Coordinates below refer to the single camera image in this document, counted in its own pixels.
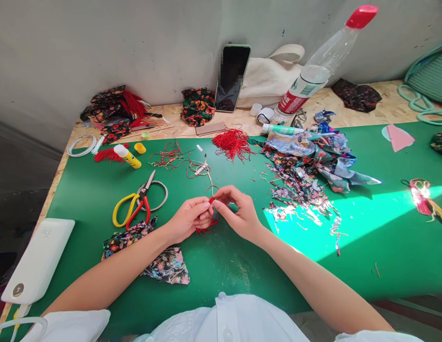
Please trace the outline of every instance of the white power bank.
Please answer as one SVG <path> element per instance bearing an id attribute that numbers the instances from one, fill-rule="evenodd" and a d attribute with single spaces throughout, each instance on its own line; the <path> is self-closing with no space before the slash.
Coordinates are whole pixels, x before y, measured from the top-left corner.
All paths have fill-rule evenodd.
<path id="1" fill-rule="evenodd" d="M 44 296 L 74 225 L 68 219 L 42 221 L 2 293 L 2 301 L 32 304 Z"/>

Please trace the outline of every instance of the teal bag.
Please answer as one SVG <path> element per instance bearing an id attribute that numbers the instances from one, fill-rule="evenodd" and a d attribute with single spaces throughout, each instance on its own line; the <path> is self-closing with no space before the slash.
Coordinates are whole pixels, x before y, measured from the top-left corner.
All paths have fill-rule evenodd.
<path id="1" fill-rule="evenodd" d="M 442 110 L 434 110 L 434 105 L 429 100 L 442 103 L 442 44 L 420 57 L 410 66 L 404 83 L 398 87 L 398 94 L 410 102 L 411 109 L 420 112 L 417 118 L 428 124 L 442 126 L 442 122 L 423 118 L 424 115 L 429 114 L 442 116 Z M 407 96 L 404 89 L 411 91 L 414 98 Z"/>

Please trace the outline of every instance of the white tote bag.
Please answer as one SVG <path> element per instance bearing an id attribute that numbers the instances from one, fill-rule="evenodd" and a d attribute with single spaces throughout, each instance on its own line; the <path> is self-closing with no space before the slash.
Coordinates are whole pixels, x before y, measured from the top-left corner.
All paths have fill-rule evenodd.
<path id="1" fill-rule="evenodd" d="M 304 54 L 303 46 L 287 44 L 268 58 L 250 58 L 237 107 L 251 108 L 254 103 L 267 106 L 279 102 L 300 75 L 303 66 L 298 62 Z"/>

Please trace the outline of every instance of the red scissor handle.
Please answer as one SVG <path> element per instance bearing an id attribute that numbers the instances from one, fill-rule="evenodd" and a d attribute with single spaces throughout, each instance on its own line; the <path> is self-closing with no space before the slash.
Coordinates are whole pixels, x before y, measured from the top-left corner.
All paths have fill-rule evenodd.
<path id="1" fill-rule="evenodd" d="M 148 222 L 150 222 L 150 217 L 151 217 L 150 204 L 148 203 L 148 198 L 145 196 L 144 199 L 142 201 L 140 201 L 139 206 L 132 213 L 131 217 L 127 221 L 127 223 L 126 223 L 126 230 L 130 230 L 131 229 L 130 226 L 131 226 L 132 220 L 135 218 L 135 216 L 140 211 L 140 209 L 144 206 L 144 204 L 145 204 L 145 208 L 146 208 L 146 221 L 145 221 L 145 223 L 148 224 Z"/>

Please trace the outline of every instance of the yellow cap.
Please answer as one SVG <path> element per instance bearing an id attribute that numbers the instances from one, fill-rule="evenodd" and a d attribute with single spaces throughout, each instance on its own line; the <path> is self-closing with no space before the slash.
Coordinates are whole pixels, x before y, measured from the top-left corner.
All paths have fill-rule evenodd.
<path id="1" fill-rule="evenodd" d="M 144 154 L 146 152 L 146 148 L 141 142 L 138 142 L 137 144 L 135 144 L 134 148 L 140 154 Z"/>

